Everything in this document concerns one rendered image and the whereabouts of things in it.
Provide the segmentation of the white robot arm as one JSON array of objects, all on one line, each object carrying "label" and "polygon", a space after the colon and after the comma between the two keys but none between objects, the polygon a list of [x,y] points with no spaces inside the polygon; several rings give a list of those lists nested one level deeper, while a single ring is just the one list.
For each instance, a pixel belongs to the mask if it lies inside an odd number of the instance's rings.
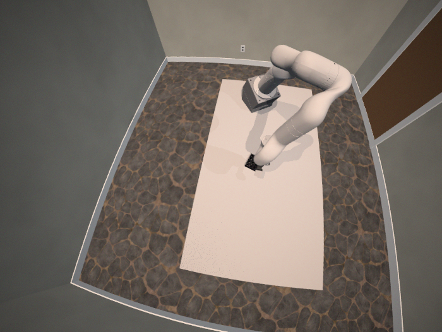
[{"label": "white robot arm", "polygon": [[260,98],[272,98],[283,80],[294,78],[318,87],[323,92],[309,97],[272,136],[263,137],[253,158],[258,165],[254,173],[257,177],[261,177],[262,166],[276,159],[289,143],[318,127],[332,102],[343,95],[352,83],[347,69],[308,50],[300,52],[286,45],[278,45],[273,49],[270,59],[273,66],[253,83],[254,91]]}]

